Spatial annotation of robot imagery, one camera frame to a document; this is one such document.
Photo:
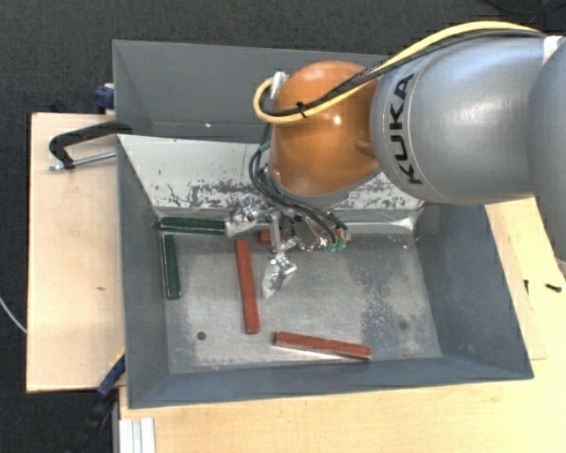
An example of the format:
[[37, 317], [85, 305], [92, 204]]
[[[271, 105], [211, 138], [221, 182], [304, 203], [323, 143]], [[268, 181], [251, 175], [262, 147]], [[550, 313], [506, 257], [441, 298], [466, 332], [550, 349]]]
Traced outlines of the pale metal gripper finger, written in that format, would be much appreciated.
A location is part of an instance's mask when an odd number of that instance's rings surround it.
[[265, 299], [272, 297], [291, 281], [296, 271], [297, 265], [285, 252], [274, 254], [269, 258], [261, 281], [262, 296]]
[[236, 205], [225, 219], [225, 235], [232, 238], [264, 229], [266, 211], [264, 207]]

